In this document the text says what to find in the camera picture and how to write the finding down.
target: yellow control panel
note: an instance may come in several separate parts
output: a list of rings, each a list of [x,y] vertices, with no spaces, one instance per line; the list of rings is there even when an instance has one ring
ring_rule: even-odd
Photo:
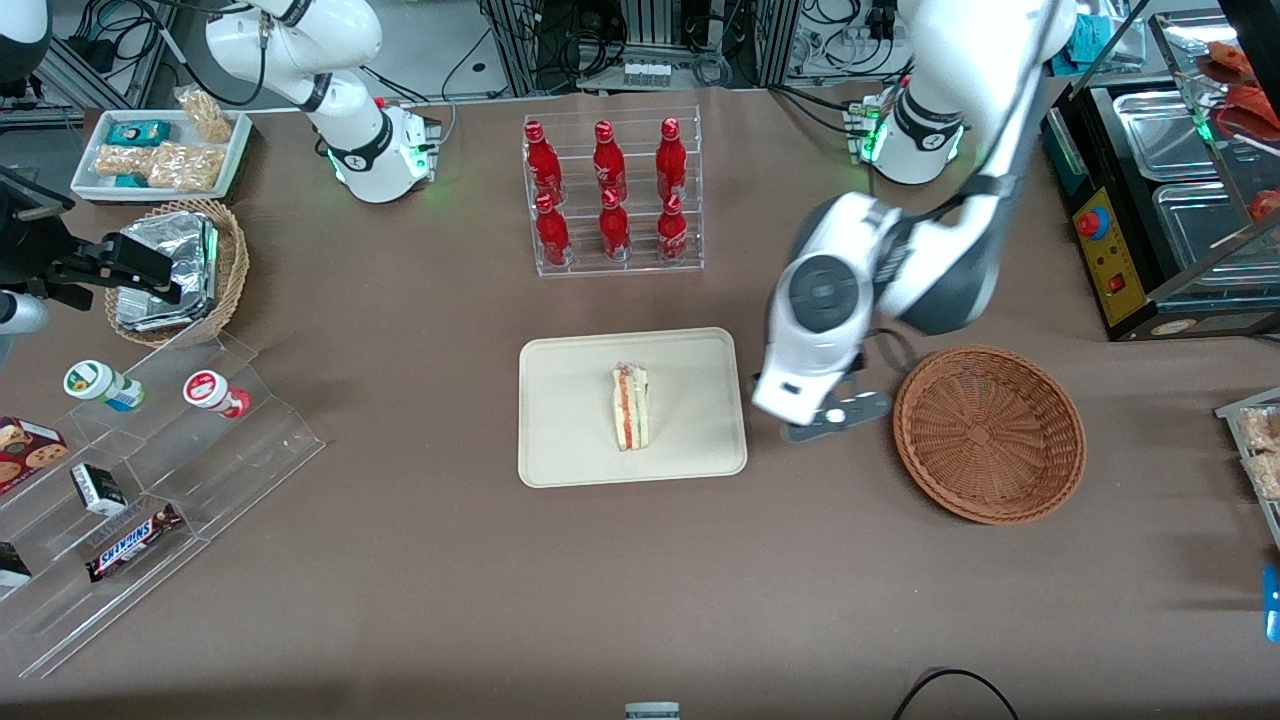
[[[1120,234],[1107,188],[1094,193],[1071,217],[1071,223],[1089,265],[1089,275],[1093,277],[1093,291],[1102,302],[1102,313],[1107,324],[1115,327],[1147,304],[1147,293],[1138,279],[1124,236]]]

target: coca-cola bottle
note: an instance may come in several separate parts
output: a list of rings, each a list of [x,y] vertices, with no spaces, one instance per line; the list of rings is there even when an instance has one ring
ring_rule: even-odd
[[[627,211],[622,209],[618,191],[605,190],[600,195],[600,236],[604,238],[604,254],[614,263],[631,258],[631,225]]]
[[[662,206],[662,215],[658,217],[658,259],[668,264],[685,259],[689,223],[680,206],[680,196],[672,193]]]
[[[529,140],[529,170],[534,176],[534,187],[538,192],[552,196],[556,206],[564,204],[564,174],[559,169],[559,156],[550,142],[547,142],[547,133],[543,123],[529,120],[525,123],[525,138]]]
[[[685,196],[685,143],[680,142],[680,120],[662,122],[662,142],[658,143],[658,197],[671,193]]]
[[[613,123],[600,120],[595,123],[595,179],[600,183],[600,192],[605,190],[618,191],[618,202],[627,201],[627,168],[622,159],[622,149],[613,140]]]
[[[556,209],[549,192],[539,192],[534,200],[538,208],[538,240],[543,243],[543,258],[552,265],[563,266],[573,261],[573,246],[568,241],[568,223]]]

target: brown table surface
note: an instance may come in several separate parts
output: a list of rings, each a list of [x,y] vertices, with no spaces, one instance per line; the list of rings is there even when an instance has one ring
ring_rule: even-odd
[[[701,104],[705,272],[550,281],[532,269],[525,113]],[[465,106],[439,181],[364,205],[298,114],[259,115],[234,211],[252,268],[229,332],[330,445],[47,680],[0,666],[4,717],[888,717],[931,666],[989,676],[1024,717],[1276,717],[1260,571],[1275,552],[1212,409],[1275,386],[1248,340],[1106,342],[1037,154],[995,301],[924,351],[1021,352],[1088,432],[1075,497],[1043,521],[948,515],[888,421],[782,442],[746,410],[731,478],[530,489],[516,474],[517,355],[534,338],[718,325],[739,369],[817,202],[868,190],[842,138],[765,92]],[[931,188],[874,190],[923,209]],[[99,237],[142,213],[81,204]],[[145,348],[100,306],[54,306],[3,374],[4,410],[51,419],[84,356]],[[870,387],[899,377],[876,351]],[[963,678],[908,717],[998,717]]]

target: white tray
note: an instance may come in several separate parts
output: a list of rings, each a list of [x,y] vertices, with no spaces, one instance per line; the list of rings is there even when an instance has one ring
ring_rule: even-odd
[[[649,369],[649,447],[618,450],[613,366]],[[746,432],[721,328],[535,340],[520,351],[520,479],[534,488],[735,475]]]
[[[236,178],[236,168],[239,167],[244,146],[248,145],[250,131],[253,120],[248,113],[223,111],[227,120],[232,123],[232,138],[227,141],[227,160],[218,173],[218,182],[209,192],[192,192],[187,190],[174,190],[170,187],[115,187],[115,176],[104,177],[93,172],[93,160],[97,159],[97,149],[106,142],[106,135],[115,123],[128,123],[137,120],[168,120],[170,124],[169,140],[182,143],[207,145],[196,132],[196,126],[187,119],[184,110],[108,110],[97,119],[93,135],[88,138],[88,146],[81,155],[79,167],[72,177],[72,192],[84,200],[96,202],[169,202],[170,200],[216,200],[225,197],[230,192],[232,179]]]

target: acrylic bottle rack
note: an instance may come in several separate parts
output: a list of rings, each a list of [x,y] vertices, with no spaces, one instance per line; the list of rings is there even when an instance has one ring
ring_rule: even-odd
[[[658,143],[662,141],[662,120],[680,120],[680,140],[685,145],[686,181],[684,213],[689,223],[687,247],[678,264],[664,264],[658,258],[658,218],[662,200],[658,197]],[[607,274],[657,270],[698,270],[707,261],[707,237],[703,223],[703,124],[698,105],[658,108],[650,110],[600,110],[589,113],[548,113],[526,115],[525,120],[539,120],[547,140],[559,155],[564,176],[564,204],[561,213],[568,223],[573,261],[566,266],[552,265],[543,258],[538,241],[538,210],[534,206],[536,188],[534,178],[525,168],[525,191],[529,201],[529,229],[534,238],[534,259],[541,277],[580,274]],[[600,238],[600,190],[595,179],[595,123],[609,120],[626,160],[627,200],[622,204],[630,218],[631,256],[625,263],[614,263],[604,254]],[[527,141],[522,146],[527,156]]]
[[[179,334],[124,373],[146,388],[140,407],[78,405],[54,424],[70,452],[0,497],[0,539],[32,574],[0,587],[0,635],[23,678],[52,673],[324,447],[262,383],[255,355],[198,325]],[[228,420],[187,404],[182,386],[200,369],[248,391],[250,411]],[[86,511],[70,479],[79,462],[109,470],[129,506],[111,518]],[[186,521],[90,583],[84,562],[166,503]]]

